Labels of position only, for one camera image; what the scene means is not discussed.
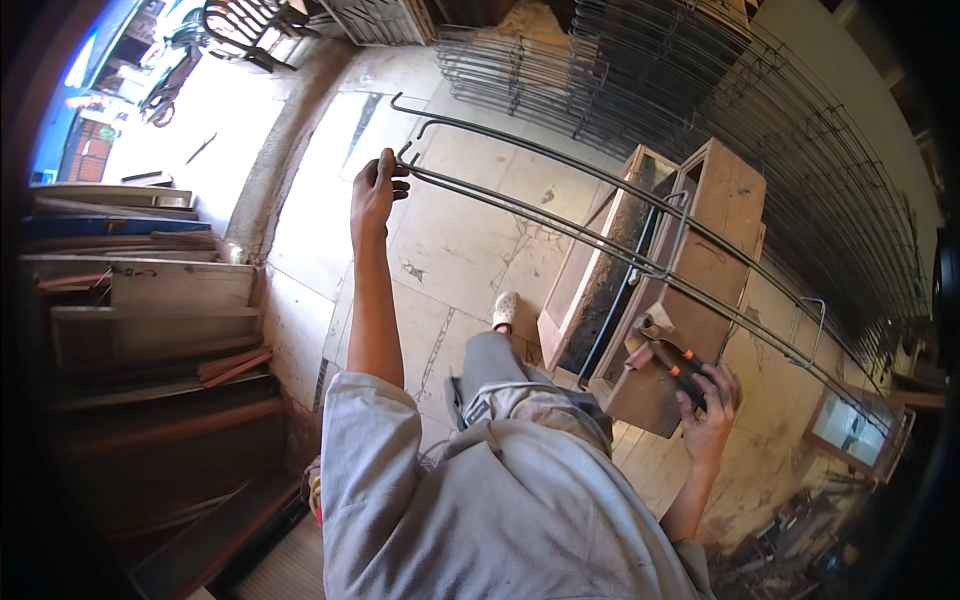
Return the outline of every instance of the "stack of wooden planks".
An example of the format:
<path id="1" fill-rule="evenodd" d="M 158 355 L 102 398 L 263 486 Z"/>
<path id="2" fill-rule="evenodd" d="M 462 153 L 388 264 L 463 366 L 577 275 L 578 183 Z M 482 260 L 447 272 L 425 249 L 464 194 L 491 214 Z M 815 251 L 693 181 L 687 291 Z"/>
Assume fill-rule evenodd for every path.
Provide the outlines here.
<path id="1" fill-rule="evenodd" d="M 151 598 L 184 597 L 300 479 L 254 269 L 221 261 L 189 191 L 34 192 L 17 264 L 32 402 L 71 500 Z"/>

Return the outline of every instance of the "wall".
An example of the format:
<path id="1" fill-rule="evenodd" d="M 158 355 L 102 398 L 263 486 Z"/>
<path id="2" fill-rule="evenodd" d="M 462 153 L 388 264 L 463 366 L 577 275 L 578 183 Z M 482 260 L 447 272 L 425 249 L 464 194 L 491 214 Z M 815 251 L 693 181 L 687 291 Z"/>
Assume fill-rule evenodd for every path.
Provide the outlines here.
<path id="1" fill-rule="evenodd" d="M 886 83 L 834 15 L 817 0 L 766 0 L 754 22 L 786 43 L 792 54 L 820 78 L 824 89 L 844 105 L 893 184 L 906 194 L 916 213 L 917 241 L 930 300 L 936 228 L 942 220 L 920 150 Z"/>

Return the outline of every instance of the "chair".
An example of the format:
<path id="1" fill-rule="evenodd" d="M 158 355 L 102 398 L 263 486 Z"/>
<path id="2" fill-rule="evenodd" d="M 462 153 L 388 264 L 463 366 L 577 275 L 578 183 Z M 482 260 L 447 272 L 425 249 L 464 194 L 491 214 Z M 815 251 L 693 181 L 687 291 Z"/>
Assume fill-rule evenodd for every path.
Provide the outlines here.
<path id="1" fill-rule="evenodd" d="M 221 43 L 242 50 L 245 60 L 273 72 L 281 66 L 291 71 L 297 67 L 273 57 L 259 46 L 271 28 L 291 37 L 318 36 L 304 27 L 307 16 L 289 6 L 285 0 L 207 0 L 204 3 L 204 29 Z"/>

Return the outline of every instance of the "pliers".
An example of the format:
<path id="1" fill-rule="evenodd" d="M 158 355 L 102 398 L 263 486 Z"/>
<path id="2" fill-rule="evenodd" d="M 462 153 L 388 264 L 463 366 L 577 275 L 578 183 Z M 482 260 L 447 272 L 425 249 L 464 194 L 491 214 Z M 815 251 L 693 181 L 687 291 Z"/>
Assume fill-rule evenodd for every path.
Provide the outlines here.
<path id="1" fill-rule="evenodd" d="M 667 372 L 677 382 L 680 389 L 690 396 L 693 405 L 706 412 L 707 401 L 704 399 L 704 393 L 696 383 L 690 380 L 689 374 L 684 374 L 681 368 L 670 358 L 666 347 L 672 347 L 673 351 L 689 366 L 690 371 L 710 379 L 710 376 L 704 371 L 703 361 L 697 358 L 693 350 L 682 344 L 675 335 L 654 324 L 646 313 L 641 314 L 634 320 L 634 324 L 627 335 L 627 350 L 633 354 L 640 348 L 643 341 L 650 344 L 654 356 L 666 367 Z"/>

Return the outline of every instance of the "foot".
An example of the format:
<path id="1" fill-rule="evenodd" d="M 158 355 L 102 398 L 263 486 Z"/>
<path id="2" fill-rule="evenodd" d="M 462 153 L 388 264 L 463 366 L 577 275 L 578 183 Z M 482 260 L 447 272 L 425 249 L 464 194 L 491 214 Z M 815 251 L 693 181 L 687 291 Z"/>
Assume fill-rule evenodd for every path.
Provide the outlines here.
<path id="1" fill-rule="evenodd" d="M 504 292 L 497 297 L 493 305 L 493 329 L 507 336 L 514 332 L 518 300 L 520 300 L 520 294 L 517 292 Z"/>

